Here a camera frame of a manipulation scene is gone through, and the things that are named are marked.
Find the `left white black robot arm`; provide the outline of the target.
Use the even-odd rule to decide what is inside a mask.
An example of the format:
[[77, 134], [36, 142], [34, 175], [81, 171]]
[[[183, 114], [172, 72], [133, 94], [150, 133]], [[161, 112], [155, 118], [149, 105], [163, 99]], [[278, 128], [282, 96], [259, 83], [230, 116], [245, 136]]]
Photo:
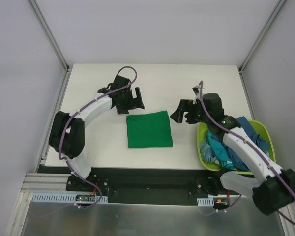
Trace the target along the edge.
[[116, 108], [118, 114], [128, 114], [129, 110], [144, 109], [141, 91], [135, 87], [135, 97], [131, 90], [132, 81], [121, 75], [116, 75], [112, 83], [98, 90], [95, 97], [82, 107], [65, 113], [56, 113], [49, 146], [65, 160], [71, 172], [79, 177], [77, 185], [83, 191], [90, 191], [94, 186], [94, 179], [90, 177], [91, 166], [87, 161], [85, 148], [85, 129], [102, 113]]

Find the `green t shirt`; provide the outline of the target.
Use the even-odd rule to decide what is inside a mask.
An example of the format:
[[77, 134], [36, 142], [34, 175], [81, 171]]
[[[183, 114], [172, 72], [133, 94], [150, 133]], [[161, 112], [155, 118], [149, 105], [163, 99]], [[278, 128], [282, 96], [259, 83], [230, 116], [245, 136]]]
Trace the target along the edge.
[[167, 111], [126, 117], [128, 148], [172, 147], [173, 139]]

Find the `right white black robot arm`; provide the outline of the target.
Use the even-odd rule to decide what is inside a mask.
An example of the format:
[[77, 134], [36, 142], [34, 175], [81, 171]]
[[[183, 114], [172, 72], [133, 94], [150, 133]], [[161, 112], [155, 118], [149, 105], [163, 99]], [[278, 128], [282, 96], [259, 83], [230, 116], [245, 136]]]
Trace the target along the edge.
[[246, 134], [240, 123], [224, 114], [218, 94], [182, 99], [170, 118], [176, 123], [204, 123], [226, 146], [232, 149], [253, 173], [248, 178], [228, 171], [214, 179], [212, 190], [223, 194], [228, 189], [249, 197], [264, 215], [270, 215], [295, 202], [295, 172], [284, 170], [272, 161]]

